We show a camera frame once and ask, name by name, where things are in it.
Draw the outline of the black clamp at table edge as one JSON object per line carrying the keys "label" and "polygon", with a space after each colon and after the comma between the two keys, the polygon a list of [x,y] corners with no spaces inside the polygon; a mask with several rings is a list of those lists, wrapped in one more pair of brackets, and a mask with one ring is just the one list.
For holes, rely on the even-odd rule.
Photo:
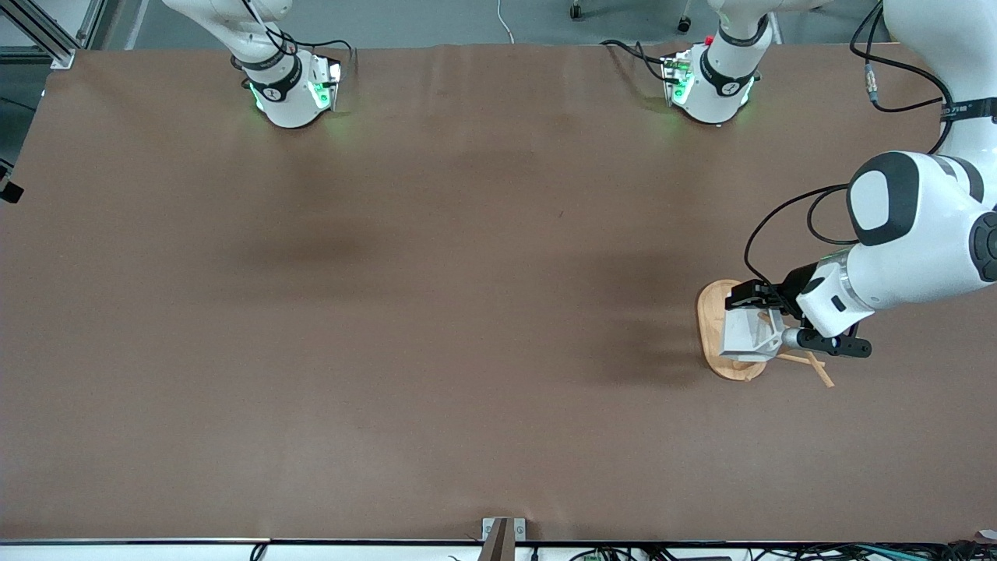
{"label": "black clamp at table edge", "polygon": [[17,205],[24,194],[24,189],[13,181],[14,166],[0,157],[0,202]]}

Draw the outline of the metal table edge bracket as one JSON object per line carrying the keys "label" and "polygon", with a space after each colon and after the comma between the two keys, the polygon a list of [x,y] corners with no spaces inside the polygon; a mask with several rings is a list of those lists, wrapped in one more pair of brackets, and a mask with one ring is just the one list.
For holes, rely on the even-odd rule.
{"label": "metal table edge bracket", "polygon": [[486,517],[481,520],[483,545],[477,561],[516,561],[516,548],[527,539],[527,519]]}

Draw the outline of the aluminium frame profile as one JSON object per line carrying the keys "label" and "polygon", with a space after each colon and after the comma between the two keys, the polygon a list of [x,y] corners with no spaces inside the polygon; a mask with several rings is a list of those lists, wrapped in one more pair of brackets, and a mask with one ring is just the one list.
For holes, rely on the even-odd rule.
{"label": "aluminium frame profile", "polygon": [[0,64],[70,69],[79,50],[97,46],[109,0],[0,0]]}

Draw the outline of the wooden cup rack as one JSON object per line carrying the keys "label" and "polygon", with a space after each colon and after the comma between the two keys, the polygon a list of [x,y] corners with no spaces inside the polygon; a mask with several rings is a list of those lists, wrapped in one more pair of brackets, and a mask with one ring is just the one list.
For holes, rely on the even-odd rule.
{"label": "wooden cup rack", "polygon": [[761,376],[763,370],[772,360],[787,360],[788,362],[807,365],[815,370],[826,387],[836,386],[830,374],[826,372],[826,363],[816,358],[815,352],[801,351],[782,347],[776,358],[768,362],[737,362],[719,355],[720,332],[725,316],[725,298],[730,290],[740,284],[739,280],[723,278],[706,285],[698,295],[696,302],[696,317],[700,334],[700,345],[709,369],[722,379],[730,381],[751,381]]}

